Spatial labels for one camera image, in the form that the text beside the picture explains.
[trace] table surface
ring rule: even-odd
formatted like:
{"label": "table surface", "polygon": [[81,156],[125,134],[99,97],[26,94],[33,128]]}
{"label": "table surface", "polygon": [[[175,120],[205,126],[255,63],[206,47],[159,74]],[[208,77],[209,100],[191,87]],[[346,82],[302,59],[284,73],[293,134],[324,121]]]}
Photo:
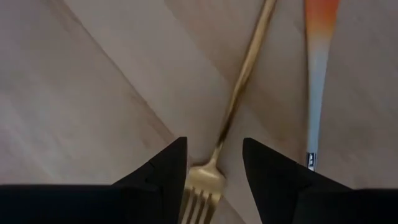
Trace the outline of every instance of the table surface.
{"label": "table surface", "polygon": [[[110,184],[178,136],[207,160],[260,0],[0,0],[0,184]],[[341,1],[318,172],[398,187],[398,2]],[[244,137],[305,157],[303,2],[279,0],[221,153],[215,223],[260,223]]]}

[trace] light wood surface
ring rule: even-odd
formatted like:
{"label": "light wood surface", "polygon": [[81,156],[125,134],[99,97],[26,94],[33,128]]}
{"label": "light wood surface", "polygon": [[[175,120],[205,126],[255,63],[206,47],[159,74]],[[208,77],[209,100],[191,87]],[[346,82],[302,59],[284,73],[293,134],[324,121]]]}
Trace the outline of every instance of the light wood surface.
{"label": "light wood surface", "polygon": [[[177,136],[194,162],[210,156],[262,1],[0,3],[0,183],[100,184]],[[318,171],[354,188],[398,187],[397,7],[340,2]],[[243,137],[305,156],[303,2],[278,0],[270,25],[221,153],[220,223],[260,223]]]}

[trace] gold fork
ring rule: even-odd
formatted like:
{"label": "gold fork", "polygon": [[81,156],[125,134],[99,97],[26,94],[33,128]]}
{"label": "gold fork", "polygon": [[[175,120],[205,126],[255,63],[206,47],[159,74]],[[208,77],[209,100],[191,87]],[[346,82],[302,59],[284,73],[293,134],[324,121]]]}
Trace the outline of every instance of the gold fork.
{"label": "gold fork", "polygon": [[244,87],[256,62],[275,2],[276,0],[267,0],[263,4],[210,161],[203,166],[191,167],[189,170],[180,211],[180,220],[183,224],[210,223],[220,201],[226,179],[217,169],[218,156],[231,127]]}

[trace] black object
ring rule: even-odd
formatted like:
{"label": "black object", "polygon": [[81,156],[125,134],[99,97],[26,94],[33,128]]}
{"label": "black object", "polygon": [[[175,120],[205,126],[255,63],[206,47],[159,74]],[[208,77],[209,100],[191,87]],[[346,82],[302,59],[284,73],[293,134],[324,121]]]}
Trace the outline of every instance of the black object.
{"label": "black object", "polygon": [[[351,190],[246,138],[246,175],[264,224],[398,223],[398,191]],[[0,186],[0,223],[177,223],[187,139],[113,185]]]}
{"label": "black object", "polygon": [[113,185],[3,185],[0,223],[177,223],[186,168],[178,138]]}

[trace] orange and white handle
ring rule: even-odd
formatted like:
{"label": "orange and white handle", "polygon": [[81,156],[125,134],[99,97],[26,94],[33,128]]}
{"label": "orange and white handle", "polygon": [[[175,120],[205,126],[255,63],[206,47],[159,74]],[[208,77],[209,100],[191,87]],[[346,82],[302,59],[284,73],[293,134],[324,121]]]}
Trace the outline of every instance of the orange and white handle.
{"label": "orange and white handle", "polygon": [[307,167],[315,170],[326,65],[339,0],[305,0],[308,57]]}

